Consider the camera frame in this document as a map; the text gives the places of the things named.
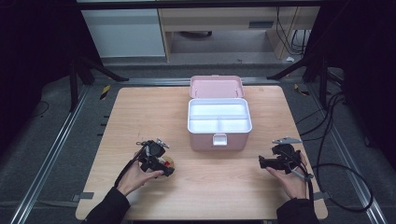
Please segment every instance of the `aluminum rail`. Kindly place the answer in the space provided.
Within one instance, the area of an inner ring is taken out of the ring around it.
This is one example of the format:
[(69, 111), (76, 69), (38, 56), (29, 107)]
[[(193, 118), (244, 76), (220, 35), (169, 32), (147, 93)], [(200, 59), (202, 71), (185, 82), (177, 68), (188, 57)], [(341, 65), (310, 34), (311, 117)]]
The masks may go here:
[(43, 186), (48, 176), (50, 175), (50, 171), (52, 170), (52, 167), (55, 164), (62, 150), (62, 147), (64, 146), (64, 142), (66, 141), (67, 136), (69, 135), (74, 125), (74, 122), (76, 121), (78, 113), (85, 102), (89, 89), (89, 86), (83, 86), (79, 97), (79, 104), (77, 105), (76, 109), (73, 112), (70, 112), (67, 116), (64, 122), (64, 126), (59, 131), (58, 136), (56, 137), (55, 142), (49, 150), (46, 159), (44, 159), (40, 170), (35, 176), (35, 180), (25, 193), (21, 203), (18, 205), (18, 208), (15, 210), (13, 218), (10, 221), (11, 224), (24, 223), (26, 221), (26, 218), (29, 216), (30, 211), (35, 205), (38, 194), (43, 189)]
[(203, 8), (203, 7), (320, 7), (343, 3), (346, 0), (197, 0), (197, 1), (140, 1), (55, 3), (57, 8), (79, 10), (148, 9), (148, 8)]
[[(277, 80), (268, 80), (266, 77), (241, 77), (244, 85), (277, 84)], [(113, 85), (134, 86), (190, 86), (189, 77), (174, 78), (130, 78), (129, 81), (116, 82)]]

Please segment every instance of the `box latch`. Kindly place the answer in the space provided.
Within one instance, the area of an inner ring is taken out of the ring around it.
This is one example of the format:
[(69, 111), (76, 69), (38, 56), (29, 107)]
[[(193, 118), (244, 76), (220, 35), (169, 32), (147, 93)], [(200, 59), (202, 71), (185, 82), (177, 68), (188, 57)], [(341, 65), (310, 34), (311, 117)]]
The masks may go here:
[(213, 134), (213, 146), (214, 147), (226, 147), (227, 146), (227, 134), (225, 134), (225, 133)]

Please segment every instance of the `gray floor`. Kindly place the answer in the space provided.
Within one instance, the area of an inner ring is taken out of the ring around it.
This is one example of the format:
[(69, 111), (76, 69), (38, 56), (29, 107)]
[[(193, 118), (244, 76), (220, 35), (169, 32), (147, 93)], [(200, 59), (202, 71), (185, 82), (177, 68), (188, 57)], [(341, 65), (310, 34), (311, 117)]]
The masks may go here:
[[(192, 38), (177, 34), (173, 44), (172, 57), (168, 63), (108, 64), (107, 67), (124, 77), (186, 78), (195, 75), (236, 75), (242, 78), (261, 77), (260, 85), (279, 85), (285, 92), (291, 113), (297, 122), (318, 110), (316, 90), (318, 83), (302, 82), (300, 69), (277, 83), (265, 82), (265, 77), (280, 72), (291, 62), (275, 59), (269, 47), (265, 32), (239, 33), (214, 32), (210, 37)], [(292, 55), (295, 60), (300, 56)], [(73, 194), (82, 192), (88, 177), (101, 133), (120, 88), (134, 83), (120, 84), (95, 73), (95, 82), (90, 87), (79, 86), (80, 92), (88, 90), (86, 100), (64, 141), (55, 163), (39, 191), (37, 203), (28, 214), (25, 223), (79, 223), (75, 218), (75, 204), (68, 204)], [(8, 154), (0, 163), (0, 223), (9, 223), (15, 210), (35, 180), (43, 161), (49, 154), (58, 132), (62, 129), (70, 106), (68, 77), (50, 83), (42, 94), (42, 103), (37, 105), (31, 119), (10, 146)], [(111, 85), (105, 100), (100, 100), (103, 87)], [(309, 91), (304, 95), (300, 91)], [(329, 82), (331, 95), (340, 88)], [(323, 119), (320, 112), (297, 124), (300, 133), (313, 128)], [(396, 223), (396, 173), (377, 148), (364, 145), (364, 133), (348, 104), (338, 104), (334, 109), (332, 131), (341, 137), (361, 174), (366, 178), (375, 194), (383, 220), (375, 222), (369, 213), (350, 213), (326, 201), (329, 216), (321, 223)], [(304, 135), (304, 148), (312, 164), (317, 161), (320, 140), (309, 139), (323, 135), (324, 125)], [(339, 140), (329, 134), (323, 145), (320, 163), (343, 163)], [(361, 208), (359, 189), (351, 181), (353, 175), (333, 167), (320, 168), (320, 180), (324, 189), (334, 200), (349, 208)]]

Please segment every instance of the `white cabinet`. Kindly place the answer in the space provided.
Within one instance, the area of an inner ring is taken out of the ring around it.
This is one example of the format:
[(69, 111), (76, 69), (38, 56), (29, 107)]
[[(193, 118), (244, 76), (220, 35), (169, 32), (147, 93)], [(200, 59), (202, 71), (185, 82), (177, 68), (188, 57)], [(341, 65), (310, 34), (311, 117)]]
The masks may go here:
[(82, 15), (103, 59), (165, 56), (157, 9), (83, 10)]

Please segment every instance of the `handheld controller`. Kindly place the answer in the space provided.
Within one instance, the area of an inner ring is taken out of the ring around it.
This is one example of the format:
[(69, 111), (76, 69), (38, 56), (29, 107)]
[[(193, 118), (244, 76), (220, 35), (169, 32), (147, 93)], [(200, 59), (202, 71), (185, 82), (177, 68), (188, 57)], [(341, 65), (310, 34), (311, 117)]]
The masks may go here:
[(275, 159), (265, 159), (263, 156), (259, 156), (260, 167), (264, 169), (269, 166), (276, 170), (284, 170), (286, 174), (291, 173), (291, 170), (297, 167), (301, 162), (300, 150), (295, 151), (294, 147), (289, 144), (290, 140), (283, 142), (277, 140), (274, 142), (278, 143), (278, 145), (271, 149), (274, 155), (278, 156), (276, 156)]
[(174, 171), (175, 168), (167, 166), (166, 160), (162, 158), (162, 155), (165, 153), (165, 147), (169, 148), (161, 139), (157, 138), (157, 141), (148, 140), (146, 142), (137, 142), (137, 145), (142, 146), (140, 150), (134, 155), (134, 158), (131, 159), (128, 164), (122, 169), (121, 173), (117, 177), (116, 182), (114, 183), (114, 187), (117, 187), (128, 171), (128, 169), (134, 164), (135, 161), (140, 161), (142, 164), (140, 168), (146, 172), (148, 169), (151, 171), (162, 170), (163, 175), (169, 176)]

